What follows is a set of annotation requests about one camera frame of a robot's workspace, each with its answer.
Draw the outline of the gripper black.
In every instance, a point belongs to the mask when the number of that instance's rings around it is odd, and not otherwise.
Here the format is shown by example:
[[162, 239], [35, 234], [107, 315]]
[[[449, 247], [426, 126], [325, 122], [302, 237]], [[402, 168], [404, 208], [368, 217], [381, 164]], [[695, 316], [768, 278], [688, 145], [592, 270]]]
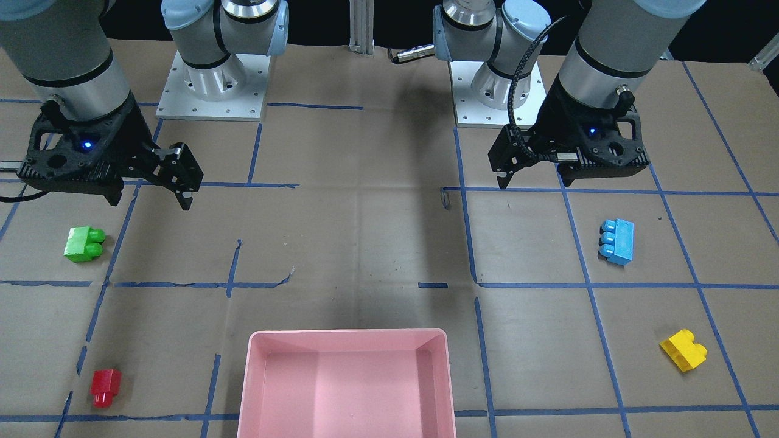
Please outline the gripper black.
[[[643, 171], [651, 163], [641, 136], [634, 93], [626, 86], [613, 91], [611, 108], [592, 108], [571, 97], [556, 78], [529, 130], [529, 147], [538, 156], [575, 153], [574, 161], [559, 161], [565, 186], [580, 178], [621, 178]], [[531, 150], [518, 128], [504, 125], [489, 150], [498, 188], [509, 186], [518, 171], [531, 166]]]
[[16, 174], [34, 189], [104, 196], [113, 207], [121, 199], [123, 178], [142, 178], [172, 191], [184, 211], [204, 175], [187, 144], [154, 144], [132, 93], [114, 111], [86, 122], [70, 121], [64, 100], [48, 97]]

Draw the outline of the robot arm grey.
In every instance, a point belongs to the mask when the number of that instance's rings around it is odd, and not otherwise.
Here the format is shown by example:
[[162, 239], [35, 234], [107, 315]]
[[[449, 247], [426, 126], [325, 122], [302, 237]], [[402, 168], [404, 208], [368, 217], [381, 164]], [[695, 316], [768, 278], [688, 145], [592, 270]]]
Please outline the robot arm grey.
[[496, 181], [540, 162], [557, 165], [565, 186], [581, 178], [625, 178], [650, 165], [634, 92], [702, 1], [593, 1], [534, 125], [515, 117], [518, 86], [556, 25], [534, 1], [445, 1], [432, 14], [435, 54], [477, 61], [506, 92], [487, 105], [504, 110], [489, 150]]
[[[184, 142], [159, 147], [100, 18], [111, 1], [3, 1], [2, 48], [41, 99], [26, 157], [3, 161], [35, 189], [105, 197], [116, 206], [125, 178], [175, 194], [189, 210], [204, 174]], [[177, 46], [159, 100], [163, 119], [257, 121], [270, 58], [288, 41], [286, 1], [164, 1]]]

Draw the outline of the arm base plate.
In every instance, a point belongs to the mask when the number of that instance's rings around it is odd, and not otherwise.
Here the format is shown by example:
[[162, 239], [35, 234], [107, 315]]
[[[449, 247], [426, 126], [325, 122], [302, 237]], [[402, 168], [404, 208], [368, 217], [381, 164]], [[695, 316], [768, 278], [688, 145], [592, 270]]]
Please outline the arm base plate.
[[261, 122], [274, 58], [231, 55], [211, 69], [195, 69], [179, 54], [159, 98], [159, 119]]
[[[509, 123], [510, 80], [499, 77], [484, 62], [449, 63], [457, 127], [501, 128]], [[546, 92], [537, 62], [521, 78], [514, 95], [514, 121], [520, 128], [534, 125]]]

